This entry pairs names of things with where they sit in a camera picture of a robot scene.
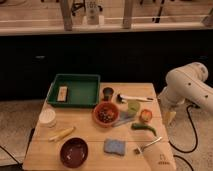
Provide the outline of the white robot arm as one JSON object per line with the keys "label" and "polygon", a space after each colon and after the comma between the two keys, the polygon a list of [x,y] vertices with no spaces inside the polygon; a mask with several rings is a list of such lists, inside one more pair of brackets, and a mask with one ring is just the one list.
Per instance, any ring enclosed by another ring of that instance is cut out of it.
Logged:
{"label": "white robot arm", "polygon": [[166,75],[166,86],[158,95],[163,123],[169,125],[176,116],[175,108],[186,99],[213,114],[213,88],[205,84],[207,67],[193,62],[170,70]]}

